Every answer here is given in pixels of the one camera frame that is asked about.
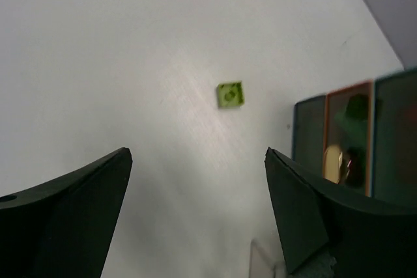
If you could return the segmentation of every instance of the white table surface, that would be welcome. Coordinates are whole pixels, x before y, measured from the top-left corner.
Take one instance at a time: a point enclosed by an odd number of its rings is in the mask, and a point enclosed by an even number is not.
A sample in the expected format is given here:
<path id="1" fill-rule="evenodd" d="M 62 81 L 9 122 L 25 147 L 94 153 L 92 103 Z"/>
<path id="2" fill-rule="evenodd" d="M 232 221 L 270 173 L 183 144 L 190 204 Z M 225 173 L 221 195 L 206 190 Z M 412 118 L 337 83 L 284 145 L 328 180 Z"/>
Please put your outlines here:
<path id="1" fill-rule="evenodd" d="M 401 67 L 362 0 L 0 0 L 0 195 L 119 148 L 134 167 L 103 277 L 247 277 L 282 259 L 268 146 L 293 104 Z M 218 83 L 246 103 L 220 111 Z"/>

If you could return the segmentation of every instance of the gray wall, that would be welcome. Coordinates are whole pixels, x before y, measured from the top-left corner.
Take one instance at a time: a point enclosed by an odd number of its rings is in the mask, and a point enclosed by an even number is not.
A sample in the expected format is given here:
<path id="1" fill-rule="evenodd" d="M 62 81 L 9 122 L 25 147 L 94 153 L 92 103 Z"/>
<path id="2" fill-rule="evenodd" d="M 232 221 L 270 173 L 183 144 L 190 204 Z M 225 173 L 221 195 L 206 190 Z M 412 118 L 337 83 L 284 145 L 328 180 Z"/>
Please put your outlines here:
<path id="1" fill-rule="evenodd" d="M 417 0 L 364 0 L 404 67 L 417 66 Z"/>

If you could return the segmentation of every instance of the lime green block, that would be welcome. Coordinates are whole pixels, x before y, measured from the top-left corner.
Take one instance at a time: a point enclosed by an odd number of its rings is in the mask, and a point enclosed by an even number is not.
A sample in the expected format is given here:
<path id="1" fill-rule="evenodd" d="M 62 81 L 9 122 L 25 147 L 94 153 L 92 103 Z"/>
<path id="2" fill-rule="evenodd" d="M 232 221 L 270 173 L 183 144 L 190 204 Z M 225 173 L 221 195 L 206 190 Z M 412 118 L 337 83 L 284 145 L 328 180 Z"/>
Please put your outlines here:
<path id="1" fill-rule="evenodd" d="M 239 107 L 245 103 L 242 82 L 222 83 L 217 86 L 219 107 Z"/>

